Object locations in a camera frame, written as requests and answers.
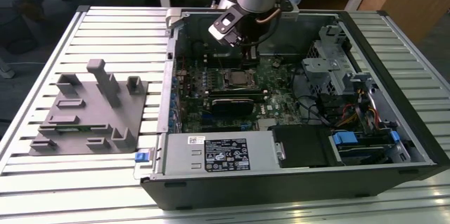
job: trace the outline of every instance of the blue connector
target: blue connector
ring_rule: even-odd
[[[149,153],[137,152],[135,155],[135,162],[149,162]]]
[[[332,135],[332,140],[335,141],[335,145],[343,143],[358,143],[356,135],[354,132],[336,132]]]
[[[394,142],[398,143],[400,141],[399,133],[396,133],[396,131],[391,131],[390,135],[392,137]]]

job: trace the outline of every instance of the warning label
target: warning label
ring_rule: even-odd
[[[249,170],[247,139],[204,140],[204,170]]]

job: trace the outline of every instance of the copper pipe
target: copper pipe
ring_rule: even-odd
[[[257,19],[256,19],[256,23],[257,23],[257,24],[264,24],[264,23],[267,23],[268,21],[271,21],[271,20],[276,17],[276,15],[278,15],[280,12],[282,12],[282,9],[278,8],[267,18],[264,18],[263,20],[257,20]]]

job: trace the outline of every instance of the aluminum extrusion table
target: aluminum extrusion table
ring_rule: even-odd
[[[0,142],[0,223],[448,223],[450,171],[376,197],[163,211],[133,179],[133,154],[28,156],[59,92],[59,74],[89,80],[85,63],[104,59],[116,79],[149,81],[139,148],[156,142],[165,8],[91,7],[77,12]],[[450,153],[450,86],[388,17],[355,12],[356,22],[419,116]]]

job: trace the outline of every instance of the white label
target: white label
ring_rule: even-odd
[[[188,136],[188,144],[204,144],[204,136]]]

